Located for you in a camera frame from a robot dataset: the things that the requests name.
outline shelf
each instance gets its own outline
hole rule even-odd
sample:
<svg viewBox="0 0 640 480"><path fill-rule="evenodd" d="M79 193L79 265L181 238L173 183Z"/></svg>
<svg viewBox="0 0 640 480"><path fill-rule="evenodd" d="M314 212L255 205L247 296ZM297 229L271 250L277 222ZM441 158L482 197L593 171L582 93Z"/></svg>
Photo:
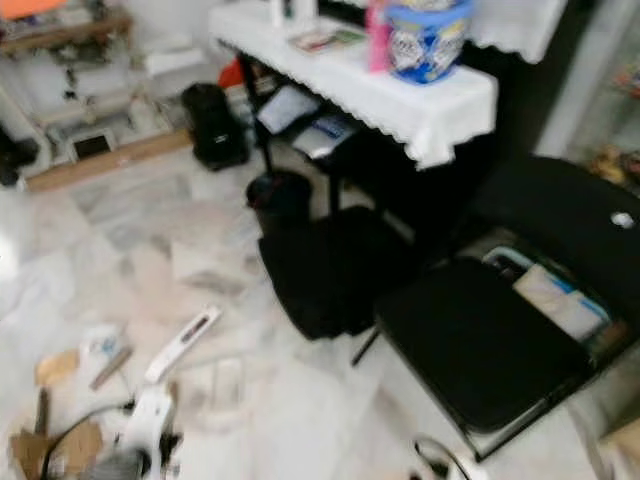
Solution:
<svg viewBox="0 0 640 480"><path fill-rule="evenodd" d="M61 188L95 175L124 168L150 159L156 155L177 150L191 144L186 130L158 135L118 148L113 152L50 168L46 172L27 179L31 192L44 192Z"/></svg>
<svg viewBox="0 0 640 480"><path fill-rule="evenodd" d="M110 10L105 19L97 22L56 28L45 33L2 41L0 43L0 53L14 55L34 48L52 48L70 41L106 35L111 32L128 34L132 25L133 19L127 11L122 7L116 7Z"/></svg>

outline white table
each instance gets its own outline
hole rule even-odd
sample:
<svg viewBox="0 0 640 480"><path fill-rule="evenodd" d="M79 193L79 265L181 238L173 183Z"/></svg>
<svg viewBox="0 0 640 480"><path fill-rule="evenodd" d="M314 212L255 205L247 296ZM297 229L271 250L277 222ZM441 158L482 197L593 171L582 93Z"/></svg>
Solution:
<svg viewBox="0 0 640 480"><path fill-rule="evenodd" d="M322 27L347 27L321 17ZM390 74L368 72L367 43L317 55L305 54L288 43L313 28L289 23L275 28L269 4L239 0L211 10L209 28L214 39L254 57L304 84L345 112L377 128L406 146L407 155L428 168L449 162L453 147L489 133L495 125L497 82L490 75L458 67L446 79L415 86Z"/></svg>

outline blue container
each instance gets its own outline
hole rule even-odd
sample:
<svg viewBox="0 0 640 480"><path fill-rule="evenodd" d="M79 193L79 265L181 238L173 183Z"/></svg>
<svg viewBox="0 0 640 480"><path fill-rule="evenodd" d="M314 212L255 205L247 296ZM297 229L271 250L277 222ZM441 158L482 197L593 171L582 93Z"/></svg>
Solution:
<svg viewBox="0 0 640 480"><path fill-rule="evenodd" d="M446 77L458 59L473 14L472 0L461 0L442 12L387 9L391 25L392 72L407 82L427 84Z"/></svg>

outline white tile floor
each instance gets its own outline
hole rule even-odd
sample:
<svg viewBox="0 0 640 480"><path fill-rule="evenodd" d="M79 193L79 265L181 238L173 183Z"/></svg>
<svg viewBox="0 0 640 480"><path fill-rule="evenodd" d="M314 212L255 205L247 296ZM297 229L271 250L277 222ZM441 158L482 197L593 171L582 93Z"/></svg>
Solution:
<svg viewBox="0 0 640 480"><path fill-rule="evenodd" d="M314 212L326 210L324 179L285 147L275 154L313 177ZM245 207L244 188L261 169L254 159L212 174L183 150L52 193L0 191L0 478L11 478L7 434L33 409L33 369L43 355L78 346L105 322L125 325L136 348L97 394L80 373L54 392L52 423L61 428L132 395L153 355L211 301L224 317L173 375L185 432L178 478L407 479L422 472L411 450L418 432L468 455L384 340L354 370L349 359L361 339L309 343L291 326ZM346 195L346 203L360 200ZM226 357L243 366L244 392L239 408L222 415L203 405ZM638 364L630 359L574 400L588 432L601 431L638 386ZM477 480L595 479L584 437L559 408L489 459Z"/></svg>

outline white tablecloth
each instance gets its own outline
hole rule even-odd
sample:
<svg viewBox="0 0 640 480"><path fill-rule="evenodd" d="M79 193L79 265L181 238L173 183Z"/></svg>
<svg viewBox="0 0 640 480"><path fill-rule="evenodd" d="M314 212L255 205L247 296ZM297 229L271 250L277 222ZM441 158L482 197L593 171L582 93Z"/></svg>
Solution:
<svg viewBox="0 0 640 480"><path fill-rule="evenodd" d="M321 24L340 25L326 18ZM369 127L392 135L405 144L419 168L450 161L455 145L494 128L497 82L470 68L459 67L433 85L414 86L388 73L369 73L366 42L308 55L287 40L310 25L274 28L268 4L258 0L214 7L209 28L215 39L306 85Z"/></svg>
<svg viewBox="0 0 640 480"><path fill-rule="evenodd" d="M335 0L366 8L368 0ZM495 46L519 52L538 63L547 51L567 0L474 0L476 13L471 40L480 47Z"/></svg>

